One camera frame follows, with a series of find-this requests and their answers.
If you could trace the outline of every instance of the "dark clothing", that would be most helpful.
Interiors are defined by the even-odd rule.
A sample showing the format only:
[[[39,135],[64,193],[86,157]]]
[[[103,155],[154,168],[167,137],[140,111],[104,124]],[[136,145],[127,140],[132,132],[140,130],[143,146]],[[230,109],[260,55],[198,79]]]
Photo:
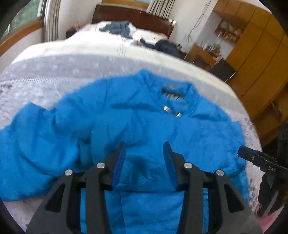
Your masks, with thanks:
[[[130,21],[113,21],[106,24],[104,28],[99,29],[101,32],[109,31],[111,34],[121,35],[127,39],[132,39],[129,28]]]
[[[155,45],[146,43],[143,39],[141,39],[140,42],[147,48],[158,50],[165,54],[169,54],[176,58],[179,58],[179,52],[177,50],[177,46],[173,43],[168,42],[167,40],[159,40],[158,42],[156,42]]]

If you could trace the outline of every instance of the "window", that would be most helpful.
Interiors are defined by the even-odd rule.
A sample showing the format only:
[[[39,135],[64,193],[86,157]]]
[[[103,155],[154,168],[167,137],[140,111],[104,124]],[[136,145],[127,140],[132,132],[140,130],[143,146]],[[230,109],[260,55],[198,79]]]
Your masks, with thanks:
[[[31,0],[25,7],[23,7],[7,27],[2,38],[19,26],[26,24],[42,14],[43,0]]]

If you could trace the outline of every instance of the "black gripper frame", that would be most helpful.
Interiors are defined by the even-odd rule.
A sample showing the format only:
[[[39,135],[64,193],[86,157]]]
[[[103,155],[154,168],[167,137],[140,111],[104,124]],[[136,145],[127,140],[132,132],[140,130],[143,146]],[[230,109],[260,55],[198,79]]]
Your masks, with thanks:
[[[119,182],[126,147],[106,156],[103,164],[85,173],[63,174],[46,195],[27,227],[27,234],[83,234],[80,231],[80,196],[86,188],[87,234],[110,234],[104,190]]]
[[[112,191],[118,184],[125,152],[121,142],[118,150],[106,157],[104,168],[93,166],[85,173],[62,175],[34,214],[27,234],[82,234],[81,188],[86,188],[87,234],[111,234],[104,190]],[[184,167],[183,156],[174,153],[168,142],[163,154],[176,190],[185,190],[177,234],[203,233],[203,188],[208,189],[209,198],[208,234],[262,233],[251,209],[225,174],[204,172],[195,165]]]
[[[252,162],[260,170],[273,175],[279,179],[288,180],[288,168],[282,166],[276,158],[271,157],[263,152],[241,146],[238,150],[238,157]]]

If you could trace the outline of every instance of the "white wall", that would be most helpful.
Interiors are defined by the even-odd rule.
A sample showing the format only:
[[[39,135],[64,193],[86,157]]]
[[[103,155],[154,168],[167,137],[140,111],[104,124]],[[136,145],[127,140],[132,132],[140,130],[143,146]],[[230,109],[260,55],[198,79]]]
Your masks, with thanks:
[[[16,42],[0,57],[0,73],[2,73],[22,51],[31,45],[41,42],[44,42],[44,28],[37,29]]]
[[[59,9],[58,33],[59,39],[66,39],[66,31],[75,22],[80,26],[91,23],[93,13],[101,0],[61,0]]]
[[[209,2],[210,0],[176,0],[169,16],[171,19],[176,20],[176,25],[170,36],[170,41],[175,44],[180,43],[183,49],[189,51],[207,21],[208,16],[212,12],[217,0],[211,0],[210,6],[201,20],[201,23],[192,31],[188,41],[189,32],[201,16],[205,4]]]
[[[203,26],[199,36],[197,37],[196,43],[200,45],[202,41],[206,43],[208,40],[211,44],[219,43],[221,54],[223,58],[226,59],[230,52],[233,50],[234,45],[226,40],[217,38],[218,35],[214,33],[220,21],[221,17],[218,16],[216,13],[212,12],[211,15],[208,17],[206,24]]]

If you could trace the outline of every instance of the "wooden headboard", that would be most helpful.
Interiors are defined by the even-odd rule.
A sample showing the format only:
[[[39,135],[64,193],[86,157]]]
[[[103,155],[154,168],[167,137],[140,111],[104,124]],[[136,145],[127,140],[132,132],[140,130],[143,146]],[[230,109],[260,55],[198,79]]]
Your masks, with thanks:
[[[101,21],[130,21],[136,28],[150,30],[156,33],[163,33],[168,38],[170,37],[174,28],[173,22],[162,19],[160,17],[147,14],[145,11],[111,6],[111,5],[97,5],[92,18],[92,24]]]

